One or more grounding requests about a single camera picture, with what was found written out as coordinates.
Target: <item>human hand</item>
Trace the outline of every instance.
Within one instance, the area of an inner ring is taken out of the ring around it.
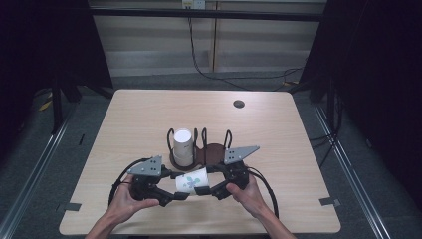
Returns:
[[[233,198],[240,202],[253,217],[258,217],[264,209],[268,209],[268,205],[261,195],[257,180],[251,174],[249,174],[249,184],[244,190],[240,189],[234,183],[228,183],[226,189],[232,193]]]
[[[127,221],[137,211],[157,206],[159,204],[157,199],[145,199],[136,201],[130,196],[130,184],[133,175],[128,174],[124,181],[118,186],[114,199],[105,212],[105,216],[112,218],[113,222],[119,224]]]
[[[127,221],[137,211],[159,205],[157,199],[134,200],[129,192],[132,179],[133,175],[129,174],[118,186],[114,199],[105,214],[97,221],[90,233],[88,233],[87,239],[107,238],[115,226]]]

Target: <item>black cable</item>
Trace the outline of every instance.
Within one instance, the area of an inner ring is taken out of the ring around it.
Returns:
[[[218,6],[218,2],[215,2],[215,9],[214,10],[218,10],[219,6]],[[213,54],[213,58],[212,58],[212,69],[214,71],[215,69],[215,56],[217,54],[217,18],[214,18],[214,36],[213,36],[213,49],[212,49],[212,54]]]
[[[316,141],[316,140],[325,139],[325,138],[327,138],[327,137],[329,137],[329,136],[331,136],[331,134],[326,134],[326,135],[324,135],[324,136],[319,136],[319,137],[312,137],[312,138],[309,138],[309,140],[310,140],[310,141]]]
[[[286,83],[286,76],[293,74],[296,71],[302,70],[304,67],[301,68],[292,68],[292,69],[287,69],[285,70],[281,75],[277,75],[277,76],[272,76],[272,77],[231,77],[231,78],[216,78],[216,77],[210,77],[205,75],[204,73],[202,73],[202,71],[199,69],[198,63],[196,61],[196,55],[195,55],[195,46],[193,44],[193,30],[192,30],[192,19],[188,18],[188,23],[189,23],[189,34],[190,34],[190,45],[191,45],[191,54],[192,54],[192,60],[193,60],[193,66],[195,67],[195,70],[204,78],[207,78],[209,80],[216,80],[216,81],[222,81],[225,82],[229,85],[232,85],[236,88],[240,88],[242,90],[245,91],[252,91],[250,89],[246,89],[244,87],[238,86],[236,84],[233,84],[231,82],[229,82],[228,80],[247,80],[247,79],[261,79],[261,80],[268,80],[268,79],[277,79],[277,78],[284,78],[284,81],[282,83],[282,85],[276,89],[273,90],[273,92],[276,92],[277,90],[279,90],[281,87],[284,86],[284,84]]]
[[[328,158],[328,155],[331,152],[331,150],[334,147],[334,145],[335,145],[335,142],[333,142],[332,145],[329,147],[328,151],[325,154],[325,157],[322,159],[322,161],[319,164],[319,168],[322,168],[323,164],[325,163],[326,159]]]
[[[254,172],[254,171],[249,171],[249,173],[251,173],[252,175],[254,175],[254,176],[258,177],[258,178],[260,178],[261,181],[264,182],[265,186],[267,187],[268,192],[270,193],[271,200],[273,202],[274,214],[276,215],[277,218],[279,218],[279,205],[277,203],[276,195],[274,194],[273,189],[271,189],[270,184],[265,179],[265,177],[263,176],[263,174],[261,174],[260,171],[258,171],[257,169],[255,169],[253,167],[248,167],[248,168],[254,169],[254,170],[256,170],[258,172],[257,173],[257,172]]]
[[[328,136],[320,143],[313,145],[313,149],[316,149],[318,147],[323,146],[324,144],[326,144],[328,142]]]
[[[340,131],[340,128],[342,125],[342,113],[344,110],[344,103],[342,102],[338,94],[336,94],[336,99],[337,99],[337,105],[336,105],[337,127],[335,128],[335,135],[338,135],[338,132]]]
[[[122,184],[122,183],[126,183],[126,182],[122,182],[121,179],[124,177],[124,175],[127,173],[127,171],[132,168],[134,165],[149,160],[149,158],[141,158],[138,159],[136,161],[134,161],[133,163],[131,163],[129,166],[127,166],[124,171],[120,174],[120,176],[117,178],[117,180],[115,181],[115,183],[111,186],[111,191],[109,192],[109,196],[108,196],[108,206],[111,204],[112,199],[114,198],[115,192],[117,191],[118,187]]]
[[[314,83],[313,80],[305,81],[305,82],[300,83],[297,86],[294,86],[293,88],[289,89],[287,92],[290,93],[291,95],[293,95],[297,92],[309,89],[312,86],[313,83]]]

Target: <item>white cup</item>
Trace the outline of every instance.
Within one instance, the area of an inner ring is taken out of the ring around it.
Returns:
[[[189,129],[180,128],[174,133],[173,156],[179,166],[193,163],[193,139]]]
[[[176,189],[179,192],[196,195],[195,187],[202,186],[209,186],[207,169],[205,167],[176,177]]]

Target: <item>metal rail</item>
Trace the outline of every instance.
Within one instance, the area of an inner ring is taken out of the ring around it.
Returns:
[[[325,112],[321,107],[316,107],[316,115],[319,119],[320,124],[324,132],[327,135],[331,134],[331,130],[326,122],[326,115]],[[366,219],[369,222],[373,232],[375,233],[376,238],[378,239],[391,239],[390,234],[378,213],[378,210],[375,208],[372,200],[369,198],[369,195],[366,193],[365,188],[363,187],[360,179],[353,168],[350,160],[348,159],[347,154],[344,151],[340,141],[334,142],[332,137],[329,138],[329,142],[331,143],[335,155],[337,156],[338,162],[340,163],[345,176],[347,177],[348,182],[350,183],[351,188],[353,189],[354,195],[359,202],[363,213],[366,216]]]
[[[65,118],[62,126],[57,130],[55,134],[52,134],[46,147],[44,148],[43,153],[41,153],[40,158],[38,159],[37,164],[31,172],[31,175],[28,177],[25,185],[20,191],[15,202],[7,212],[0,225],[0,238],[9,239],[12,238],[15,230],[22,219],[22,216],[27,209],[32,196],[35,193],[37,185],[41,181],[41,178],[44,172],[47,169],[47,166],[56,151],[59,142],[62,140],[62,137],[68,126],[69,119],[74,114],[77,104],[72,104],[72,107],[69,110],[68,116]]]

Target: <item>wooden table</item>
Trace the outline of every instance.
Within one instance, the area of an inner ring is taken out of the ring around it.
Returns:
[[[241,100],[241,109],[233,103]],[[126,166],[142,157],[161,154],[169,161],[166,137],[170,128],[207,128],[208,143],[223,144],[226,130],[231,147],[259,145],[245,162],[259,169],[272,186],[280,217],[292,232],[334,233],[340,224],[294,100],[287,93],[120,90],[114,94],[92,151],[73,194],[79,211],[67,211],[60,225],[65,235],[87,234],[107,208],[110,186]],[[202,148],[200,137],[198,146]],[[209,174],[211,186],[223,180]],[[266,202],[270,195],[259,181]],[[160,188],[175,191],[174,180]],[[136,213],[114,234],[212,235],[262,234],[265,229],[232,197],[190,196],[166,207]]]

